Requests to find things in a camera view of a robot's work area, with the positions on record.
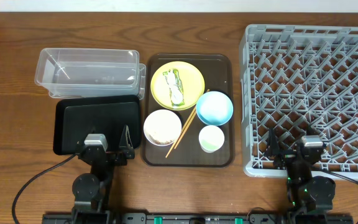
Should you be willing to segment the white rice bowl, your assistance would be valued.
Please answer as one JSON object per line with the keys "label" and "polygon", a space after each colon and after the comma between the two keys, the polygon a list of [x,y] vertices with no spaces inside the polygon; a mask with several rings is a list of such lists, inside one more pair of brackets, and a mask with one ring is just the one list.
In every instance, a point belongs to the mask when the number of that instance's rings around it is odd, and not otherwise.
{"label": "white rice bowl", "polygon": [[168,146],[180,136],[182,123],[177,114],[170,110],[156,110],[146,117],[144,135],[156,146]]}

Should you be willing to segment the wooden chopstick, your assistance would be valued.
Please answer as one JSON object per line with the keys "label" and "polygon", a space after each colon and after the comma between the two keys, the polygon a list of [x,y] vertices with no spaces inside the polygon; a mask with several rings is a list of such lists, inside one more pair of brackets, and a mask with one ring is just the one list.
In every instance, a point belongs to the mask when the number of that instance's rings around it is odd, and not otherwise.
{"label": "wooden chopstick", "polygon": [[191,114],[189,115],[187,121],[185,122],[185,126],[182,129],[182,132],[180,134],[180,137],[178,138],[178,140],[176,141],[176,143],[174,144],[174,149],[177,148],[178,144],[180,143],[180,141],[182,140],[183,136],[185,135],[185,133],[187,132],[190,124],[192,123],[192,121],[194,120],[194,117],[196,115],[196,107],[193,108],[193,111],[191,112]]}
{"label": "wooden chopstick", "polygon": [[169,151],[167,152],[165,158],[167,158],[170,153],[177,148],[178,144],[180,143],[180,141],[183,139],[185,133],[187,132],[188,128],[190,127],[192,121],[194,120],[196,116],[196,106],[193,108],[191,114],[189,115],[188,119],[185,122],[184,127],[181,130],[180,136],[177,140],[174,141],[174,143],[172,144],[171,148],[169,149]]}

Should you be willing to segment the light blue bowl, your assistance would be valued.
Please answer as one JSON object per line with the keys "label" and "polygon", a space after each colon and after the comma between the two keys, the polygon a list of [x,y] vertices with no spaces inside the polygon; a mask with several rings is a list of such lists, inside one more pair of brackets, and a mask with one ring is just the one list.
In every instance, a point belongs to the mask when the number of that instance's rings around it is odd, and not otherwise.
{"label": "light blue bowl", "polygon": [[234,106],[231,99],[220,91],[203,94],[196,104],[196,114],[207,125],[222,126],[233,115]]}

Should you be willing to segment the yellow round plate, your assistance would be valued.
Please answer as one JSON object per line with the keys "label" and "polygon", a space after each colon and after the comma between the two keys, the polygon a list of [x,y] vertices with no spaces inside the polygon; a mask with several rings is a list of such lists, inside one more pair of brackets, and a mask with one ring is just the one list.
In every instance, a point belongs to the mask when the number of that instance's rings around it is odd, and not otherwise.
{"label": "yellow round plate", "polygon": [[[163,76],[163,72],[169,69],[177,69],[183,84],[185,104],[173,107],[170,101],[170,90]],[[166,109],[187,110],[196,104],[205,90],[205,81],[202,73],[188,62],[173,61],[165,63],[153,73],[150,82],[151,94],[154,100]]]}

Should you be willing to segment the green snack wrapper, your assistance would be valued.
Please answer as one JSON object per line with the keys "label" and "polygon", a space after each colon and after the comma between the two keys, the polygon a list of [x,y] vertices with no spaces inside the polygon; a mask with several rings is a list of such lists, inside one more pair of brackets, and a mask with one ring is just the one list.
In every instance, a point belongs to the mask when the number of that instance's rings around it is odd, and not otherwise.
{"label": "green snack wrapper", "polygon": [[181,82],[179,71],[175,68],[163,72],[165,81],[170,90],[170,101],[173,107],[182,106],[185,104],[183,84]]}

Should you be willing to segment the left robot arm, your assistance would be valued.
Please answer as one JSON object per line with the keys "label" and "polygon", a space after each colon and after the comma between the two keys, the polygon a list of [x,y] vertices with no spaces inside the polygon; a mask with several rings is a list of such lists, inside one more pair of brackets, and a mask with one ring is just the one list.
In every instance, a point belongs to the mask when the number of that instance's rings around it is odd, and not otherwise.
{"label": "left robot arm", "polygon": [[103,134],[89,134],[76,155],[91,166],[89,173],[79,175],[72,185],[75,196],[72,223],[116,223],[108,210],[109,191],[116,166],[125,166],[135,156],[129,127],[125,125],[118,145],[110,149]]}

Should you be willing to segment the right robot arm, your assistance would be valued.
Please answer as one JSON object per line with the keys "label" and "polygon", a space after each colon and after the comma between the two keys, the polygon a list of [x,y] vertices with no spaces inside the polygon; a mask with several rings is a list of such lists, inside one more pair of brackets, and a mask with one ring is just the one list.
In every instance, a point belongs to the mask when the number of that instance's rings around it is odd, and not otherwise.
{"label": "right robot arm", "polygon": [[287,197],[293,204],[283,223],[327,223],[326,212],[333,208],[335,182],[329,177],[313,176],[312,168],[321,160],[325,143],[317,135],[302,136],[294,149],[282,149],[273,129],[268,131],[264,156],[273,159],[275,168],[287,171]]}

